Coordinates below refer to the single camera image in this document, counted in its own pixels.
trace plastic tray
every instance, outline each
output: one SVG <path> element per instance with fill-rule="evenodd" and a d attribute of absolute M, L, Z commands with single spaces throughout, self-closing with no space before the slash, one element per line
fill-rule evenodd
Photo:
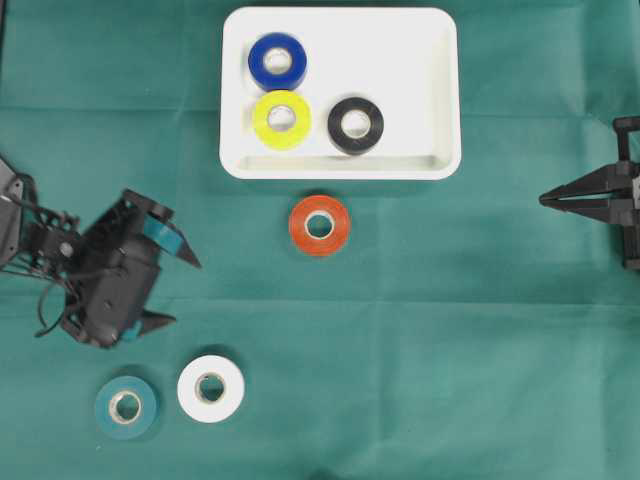
<path fill-rule="evenodd" d="M 285 152 L 262 144 L 251 125 L 265 92 L 247 57 L 270 32 L 296 37 L 308 58 L 296 92 L 311 106 L 313 125 Z M 221 85 L 220 161 L 238 178 L 439 180 L 460 164 L 456 26 L 442 10 L 238 9 L 224 25 Z M 385 121 L 379 143 L 357 157 L 342 154 L 327 133 L 331 108 L 353 95 L 373 101 Z"/>

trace red tape roll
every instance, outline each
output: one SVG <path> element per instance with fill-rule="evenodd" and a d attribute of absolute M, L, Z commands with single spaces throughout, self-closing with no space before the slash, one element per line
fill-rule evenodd
<path fill-rule="evenodd" d="M 331 231 L 325 237 L 309 232 L 309 220 L 321 215 L 331 222 Z M 338 200 L 327 195 L 313 195 L 298 203 L 289 215 L 289 235 L 293 243 L 307 255 L 326 257 L 340 250 L 349 239 L 351 218 Z"/>

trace electrical tape roll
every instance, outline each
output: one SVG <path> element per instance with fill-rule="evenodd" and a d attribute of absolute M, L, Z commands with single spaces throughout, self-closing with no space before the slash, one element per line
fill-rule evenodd
<path fill-rule="evenodd" d="M 126 395 L 135 398 L 138 410 L 125 419 L 117 409 L 118 402 Z M 139 437 L 153 424 L 157 412 L 157 400 L 153 389 L 137 377 L 116 377 L 105 384 L 96 397 L 95 416 L 100 429 L 116 440 Z"/>
<path fill-rule="evenodd" d="M 271 112 L 286 107 L 293 112 L 293 125 L 286 130 L 276 130 L 269 123 Z M 300 95 L 286 90 L 276 90 L 262 96 L 253 109 L 253 129 L 258 138 L 274 150 L 290 150 L 299 145 L 311 130 L 311 109 Z"/>
<path fill-rule="evenodd" d="M 216 400 L 202 394 L 201 383 L 215 376 L 223 391 Z M 231 360 L 217 355 L 196 358 L 187 365 L 178 379 L 178 402 L 194 420 L 201 423 L 221 422 L 235 413 L 244 398 L 244 377 Z"/>
<path fill-rule="evenodd" d="M 324 237 L 315 237 L 308 223 L 316 215 L 331 222 L 331 230 Z M 342 203 L 327 195 L 313 195 L 300 201 L 289 215 L 289 235 L 302 252 L 314 257 L 326 257 L 340 250 L 349 239 L 351 218 Z"/>
<path fill-rule="evenodd" d="M 274 49 L 285 50 L 291 59 L 289 68 L 281 73 L 268 70 L 265 58 Z M 249 52 L 249 71 L 255 82 L 263 90 L 295 90 L 307 70 L 307 54 L 304 48 L 291 35 L 270 33 L 260 38 Z"/>
<path fill-rule="evenodd" d="M 343 129 L 343 119 L 349 112 L 362 112 L 369 119 L 368 131 L 359 137 L 352 137 Z M 380 109 L 371 101 L 351 97 L 338 102 L 329 113 L 327 124 L 329 137 L 340 151 L 348 155 L 362 155 L 375 146 L 384 131 L 384 117 Z"/>

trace wire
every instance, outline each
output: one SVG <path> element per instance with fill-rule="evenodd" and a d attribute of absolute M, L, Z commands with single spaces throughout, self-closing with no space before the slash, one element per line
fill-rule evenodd
<path fill-rule="evenodd" d="M 42 293 L 40 294 L 40 298 L 38 300 L 38 320 L 40 321 L 40 323 L 42 324 L 43 328 L 41 330 L 38 330 L 35 333 L 35 337 L 36 338 L 40 338 L 43 337 L 45 335 L 47 335 L 48 333 L 51 333 L 62 321 L 62 319 L 68 317 L 70 314 L 73 314 L 75 312 L 77 312 L 78 310 L 80 310 L 80 308 L 82 308 L 81 305 L 76 305 L 73 308 L 70 307 L 66 307 L 63 312 L 60 314 L 60 316 L 58 317 L 58 319 L 53 322 L 50 326 L 47 325 L 47 322 L 44 319 L 44 302 L 47 299 L 47 297 L 49 296 L 49 292 L 51 291 L 51 289 L 53 287 L 55 287 L 56 285 L 62 287 L 65 291 L 65 293 L 67 293 L 68 295 L 73 296 L 76 300 L 78 300 L 79 295 L 78 293 L 74 290 L 72 284 L 70 282 L 72 281 L 80 281 L 80 280 L 89 280 L 92 278 L 96 278 L 96 277 L 101 277 L 101 276 L 106 276 L 106 275 L 112 275 L 112 274 L 119 274 L 122 273 L 123 269 L 122 268 L 103 268 L 100 270 L 96 270 L 95 272 L 90 272 L 90 273 L 77 273 L 77 274 L 72 274 L 72 275 L 67 275 L 66 279 L 63 279 L 62 277 L 60 278 L 51 278 L 51 283 L 49 285 L 47 285 L 44 290 L 42 291 Z"/>

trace green cloth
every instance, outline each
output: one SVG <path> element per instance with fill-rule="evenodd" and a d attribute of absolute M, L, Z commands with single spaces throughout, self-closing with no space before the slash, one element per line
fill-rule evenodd
<path fill-rule="evenodd" d="M 3 478 L 638 478 L 640 279 L 617 229 L 537 201 L 615 161 L 611 120 L 640 113 L 638 2 L 403 2 L 459 32 L 463 160 L 433 183 L 229 176 L 221 35 L 244 4 L 8 1 L 1 154 L 83 226 L 125 187 L 172 207 L 204 269 L 165 255 L 148 307 L 178 323 L 115 351 L 33 339 L 43 285 L 2 278 Z M 324 260 L 287 232 L 312 192 L 353 219 Z M 217 425 L 176 398 L 202 352 L 246 378 Z M 93 417 L 120 374 L 160 400 L 129 442 Z"/>

